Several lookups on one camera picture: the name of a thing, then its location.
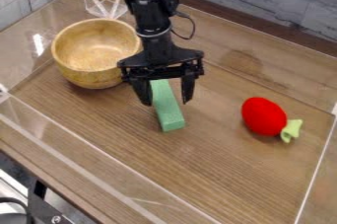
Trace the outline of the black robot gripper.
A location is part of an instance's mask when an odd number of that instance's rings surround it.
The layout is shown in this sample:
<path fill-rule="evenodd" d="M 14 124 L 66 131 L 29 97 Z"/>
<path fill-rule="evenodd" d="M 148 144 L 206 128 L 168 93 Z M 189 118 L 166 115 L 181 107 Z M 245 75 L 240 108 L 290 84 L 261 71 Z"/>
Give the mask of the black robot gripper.
<path fill-rule="evenodd" d="M 181 78 L 181 98 L 186 104 L 193 97 L 194 78 L 204 74 L 201 50 L 178 47 L 170 33 L 141 37 L 142 51 L 121 59 L 122 80 L 130 82 L 136 95 L 145 106 L 153 103 L 148 80 Z"/>

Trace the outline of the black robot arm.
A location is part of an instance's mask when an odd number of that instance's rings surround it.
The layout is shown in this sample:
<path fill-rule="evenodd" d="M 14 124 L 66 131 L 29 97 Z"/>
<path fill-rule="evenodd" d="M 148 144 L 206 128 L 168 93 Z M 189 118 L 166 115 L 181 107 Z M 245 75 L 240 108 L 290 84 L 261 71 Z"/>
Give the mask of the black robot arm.
<path fill-rule="evenodd" d="M 194 81 L 204 74 L 204 52 L 177 46 L 172 41 L 170 18 L 182 16 L 177 10 L 178 0 L 124 0 L 136 19 L 136 33 L 142 50 L 121 59 L 122 80 L 128 82 L 144 105 L 153 103 L 150 82 L 177 78 L 181 99 L 189 102 L 193 97 Z"/>

